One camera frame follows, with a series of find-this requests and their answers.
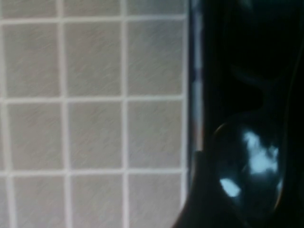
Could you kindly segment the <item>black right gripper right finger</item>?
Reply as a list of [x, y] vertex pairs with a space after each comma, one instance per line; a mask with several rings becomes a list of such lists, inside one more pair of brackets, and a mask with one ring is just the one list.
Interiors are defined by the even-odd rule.
[[278, 125], [281, 175], [278, 202], [268, 220], [270, 228], [304, 226], [304, 56], [291, 60], [275, 79], [270, 118]]

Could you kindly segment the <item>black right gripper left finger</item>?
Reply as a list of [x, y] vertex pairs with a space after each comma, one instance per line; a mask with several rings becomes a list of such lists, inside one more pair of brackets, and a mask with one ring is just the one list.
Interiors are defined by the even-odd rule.
[[196, 152], [194, 177], [174, 228], [244, 228], [222, 193], [206, 152]]

